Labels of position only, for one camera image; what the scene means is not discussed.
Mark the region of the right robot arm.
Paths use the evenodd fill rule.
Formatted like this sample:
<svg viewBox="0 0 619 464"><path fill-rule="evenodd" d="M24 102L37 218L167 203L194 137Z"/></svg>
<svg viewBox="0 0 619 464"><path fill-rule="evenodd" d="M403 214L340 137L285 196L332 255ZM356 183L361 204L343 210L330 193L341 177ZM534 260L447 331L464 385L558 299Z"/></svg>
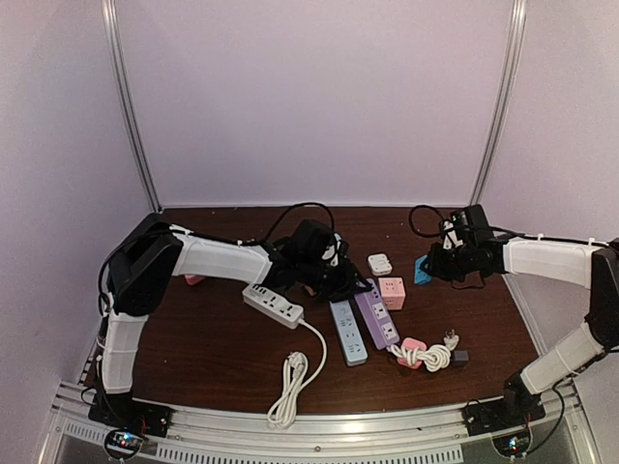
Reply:
<svg viewBox="0 0 619 464"><path fill-rule="evenodd" d="M533 397L618 349L618 243L531 235L492 225L471 205L438 217L421 268L462 283L502 276L530 322L545 326L543 353L507 380L496 405L502 425L518 425Z"/></svg>

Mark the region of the blue-grey power strip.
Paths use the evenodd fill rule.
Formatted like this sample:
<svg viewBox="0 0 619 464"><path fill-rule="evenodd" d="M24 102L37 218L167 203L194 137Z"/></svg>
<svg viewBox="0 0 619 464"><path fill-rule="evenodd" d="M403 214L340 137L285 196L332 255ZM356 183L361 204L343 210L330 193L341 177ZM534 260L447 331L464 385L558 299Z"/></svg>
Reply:
<svg viewBox="0 0 619 464"><path fill-rule="evenodd" d="M330 302L330 311L347 366L365 364L368 352L349 301Z"/></svg>

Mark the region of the pink cube socket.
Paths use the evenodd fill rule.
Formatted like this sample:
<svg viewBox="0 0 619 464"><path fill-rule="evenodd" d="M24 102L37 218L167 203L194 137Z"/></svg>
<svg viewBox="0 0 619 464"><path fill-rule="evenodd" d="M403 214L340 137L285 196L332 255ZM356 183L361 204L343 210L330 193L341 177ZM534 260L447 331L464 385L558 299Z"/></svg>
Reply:
<svg viewBox="0 0 619 464"><path fill-rule="evenodd" d="M406 292L404 280L401 277L380 277L378 279L381 297L391 305L403 305Z"/></svg>

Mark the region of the small pink charger plug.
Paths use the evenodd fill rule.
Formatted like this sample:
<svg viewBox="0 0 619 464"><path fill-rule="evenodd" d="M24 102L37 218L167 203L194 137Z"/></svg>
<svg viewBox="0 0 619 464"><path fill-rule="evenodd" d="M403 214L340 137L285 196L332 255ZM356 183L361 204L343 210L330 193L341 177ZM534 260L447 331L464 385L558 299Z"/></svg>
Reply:
<svg viewBox="0 0 619 464"><path fill-rule="evenodd" d="M204 276L200 275L186 275L185 281L188 285L196 285L204 279Z"/></svg>

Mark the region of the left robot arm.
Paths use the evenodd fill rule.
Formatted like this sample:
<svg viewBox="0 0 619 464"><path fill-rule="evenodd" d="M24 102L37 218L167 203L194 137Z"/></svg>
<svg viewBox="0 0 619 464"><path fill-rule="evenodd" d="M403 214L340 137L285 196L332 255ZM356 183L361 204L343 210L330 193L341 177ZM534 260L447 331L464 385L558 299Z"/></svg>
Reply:
<svg viewBox="0 0 619 464"><path fill-rule="evenodd" d="M100 379L107 393L100 408L119 429L139 419L137 405L123 394L133 389L143 327L175 276L229 279L269 290L300 284L329 302L371 288L349 259L347 242L332 225L315 219L302 220L290 236L270 243L207 236L148 215L110 252L98 277L105 330Z"/></svg>

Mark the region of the small grey plug adapter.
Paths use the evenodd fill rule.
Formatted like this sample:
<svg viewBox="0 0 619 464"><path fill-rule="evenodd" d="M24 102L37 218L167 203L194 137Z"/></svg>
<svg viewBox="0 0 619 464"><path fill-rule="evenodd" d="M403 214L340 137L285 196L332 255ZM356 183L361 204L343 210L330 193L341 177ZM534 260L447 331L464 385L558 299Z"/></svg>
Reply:
<svg viewBox="0 0 619 464"><path fill-rule="evenodd" d="M451 364L453 366L464 366L470 361L469 353L466 350L455 350L451 355Z"/></svg>

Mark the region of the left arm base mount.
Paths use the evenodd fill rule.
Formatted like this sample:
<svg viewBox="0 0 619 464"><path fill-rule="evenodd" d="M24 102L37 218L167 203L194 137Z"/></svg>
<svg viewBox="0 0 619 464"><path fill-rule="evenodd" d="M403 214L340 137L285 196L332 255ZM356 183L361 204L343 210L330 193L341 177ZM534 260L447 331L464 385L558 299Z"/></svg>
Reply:
<svg viewBox="0 0 619 464"><path fill-rule="evenodd" d="M171 408L134 400L131 392L97 393L88 413L91 421L126 429L133 434L163 438L167 434L171 416Z"/></svg>

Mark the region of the blue square adapter plug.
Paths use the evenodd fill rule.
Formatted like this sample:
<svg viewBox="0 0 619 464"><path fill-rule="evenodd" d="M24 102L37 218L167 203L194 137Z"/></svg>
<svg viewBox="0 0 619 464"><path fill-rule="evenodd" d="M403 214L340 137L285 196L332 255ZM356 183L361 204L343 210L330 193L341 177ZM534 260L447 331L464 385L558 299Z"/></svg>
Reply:
<svg viewBox="0 0 619 464"><path fill-rule="evenodd" d="M421 256L415 261L414 284L423 286L431 283L432 276L427 273L427 256Z"/></svg>

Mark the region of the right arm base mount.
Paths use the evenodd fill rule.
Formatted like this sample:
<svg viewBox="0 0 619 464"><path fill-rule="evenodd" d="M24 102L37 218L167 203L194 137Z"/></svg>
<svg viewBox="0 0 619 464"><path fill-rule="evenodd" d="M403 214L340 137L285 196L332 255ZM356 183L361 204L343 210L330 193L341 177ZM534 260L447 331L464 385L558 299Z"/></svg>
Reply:
<svg viewBox="0 0 619 464"><path fill-rule="evenodd" d="M489 400L469 400L461 415L469 436L499 432L510 428L522 428L531 421L543 419L545 408L538 395L523 403L511 394Z"/></svg>

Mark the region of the white square adapter plug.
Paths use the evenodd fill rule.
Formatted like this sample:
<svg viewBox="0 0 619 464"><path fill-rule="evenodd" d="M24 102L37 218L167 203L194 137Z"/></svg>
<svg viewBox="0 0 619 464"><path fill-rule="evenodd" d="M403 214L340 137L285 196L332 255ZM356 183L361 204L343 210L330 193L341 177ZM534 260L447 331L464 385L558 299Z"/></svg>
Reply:
<svg viewBox="0 0 619 464"><path fill-rule="evenodd" d="M374 276L388 276L393 271L390 258L385 253L371 254L367 258L368 267Z"/></svg>

